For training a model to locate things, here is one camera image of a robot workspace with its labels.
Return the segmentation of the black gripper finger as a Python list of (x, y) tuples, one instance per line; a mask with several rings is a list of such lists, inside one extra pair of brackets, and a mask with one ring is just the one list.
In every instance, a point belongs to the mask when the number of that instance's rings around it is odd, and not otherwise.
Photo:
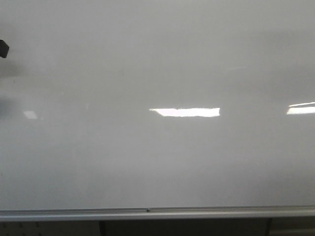
[(6, 44), (4, 40), (0, 40), (0, 57), (6, 58), (9, 52), (9, 46)]

